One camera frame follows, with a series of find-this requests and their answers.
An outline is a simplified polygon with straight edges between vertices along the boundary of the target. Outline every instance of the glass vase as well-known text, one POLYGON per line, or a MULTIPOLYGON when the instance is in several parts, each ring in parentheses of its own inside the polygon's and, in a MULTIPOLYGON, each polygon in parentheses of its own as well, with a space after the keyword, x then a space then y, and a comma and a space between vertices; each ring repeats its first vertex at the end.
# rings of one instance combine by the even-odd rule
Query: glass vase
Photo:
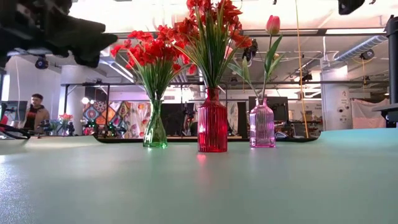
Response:
POLYGON ((228 148, 227 111, 219 101, 218 91, 208 88, 206 100, 198 108, 199 152, 226 152, 228 148))
POLYGON ((160 100, 150 102, 150 119, 144 133, 144 147, 167 147, 167 135, 160 117, 160 100))
POLYGON ((250 111, 250 146, 275 147, 274 112, 267 106, 267 99, 258 100, 250 111))

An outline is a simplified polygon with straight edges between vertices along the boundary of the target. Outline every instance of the person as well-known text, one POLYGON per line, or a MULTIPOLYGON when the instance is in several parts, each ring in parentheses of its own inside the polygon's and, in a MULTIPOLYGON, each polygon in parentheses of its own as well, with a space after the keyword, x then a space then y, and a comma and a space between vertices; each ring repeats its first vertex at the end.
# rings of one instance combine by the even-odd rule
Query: person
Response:
POLYGON ((42 121, 50 119, 50 114, 42 105, 42 95, 35 93, 32 95, 31 100, 31 104, 26 111, 25 121, 22 123, 21 128, 26 131, 41 133, 42 128, 40 128, 40 124, 42 121))

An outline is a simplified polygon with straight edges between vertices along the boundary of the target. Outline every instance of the red glass vase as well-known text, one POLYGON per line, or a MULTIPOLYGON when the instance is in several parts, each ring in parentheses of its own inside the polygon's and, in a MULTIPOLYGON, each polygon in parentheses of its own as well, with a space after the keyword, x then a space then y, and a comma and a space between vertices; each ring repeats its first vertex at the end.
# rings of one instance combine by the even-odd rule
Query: red glass vase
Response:
POLYGON ((218 91, 208 88, 206 100, 198 108, 199 152, 226 152, 228 148, 227 112, 219 101, 218 91))

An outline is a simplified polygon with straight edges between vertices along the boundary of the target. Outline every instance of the yellow cable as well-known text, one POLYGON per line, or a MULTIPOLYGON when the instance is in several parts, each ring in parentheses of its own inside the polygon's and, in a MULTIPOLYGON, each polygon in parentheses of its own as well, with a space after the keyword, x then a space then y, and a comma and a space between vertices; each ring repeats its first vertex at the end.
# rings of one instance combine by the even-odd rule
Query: yellow cable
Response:
POLYGON ((301 47, 300 47, 300 29, 299 29, 299 10, 297 9, 297 0, 296 3, 296 21, 297 21, 297 43, 298 43, 298 63, 300 68, 300 95, 301 95, 301 104, 303 110, 303 119, 305 126, 305 135, 308 138, 308 127, 307 127, 307 118, 305 117, 305 106, 304 106, 304 93, 303 93, 303 68, 301 66, 301 47))
POLYGON ((371 62, 374 58, 372 58, 371 60, 368 60, 368 61, 366 61, 366 62, 364 62, 363 59, 362 59, 362 62, 359 62, 359 61, 355 60, 354 58, 352 58, 352 59, 353 59, 353 61, 356 62, 356 63, 366 64, 366 63, 371 62))

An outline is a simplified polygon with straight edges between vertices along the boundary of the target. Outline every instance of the monitor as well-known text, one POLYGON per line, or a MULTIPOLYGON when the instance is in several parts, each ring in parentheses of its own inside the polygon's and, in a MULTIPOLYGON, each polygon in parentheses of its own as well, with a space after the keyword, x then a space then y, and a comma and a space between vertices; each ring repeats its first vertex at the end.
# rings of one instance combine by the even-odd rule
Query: monitor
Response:
POLYGON ((0 117, 6 115, 8 125, 13 121, 22 122, 25 120, 27 101, 0 101, 0 117))
MULTIPOLYGON (((274 112, 274 121, 289 121, 289 106, 287 97, 268 96, 267 105, 274 112)), ((249 111, 256 106, 256 97, 249 96, 249 111)))

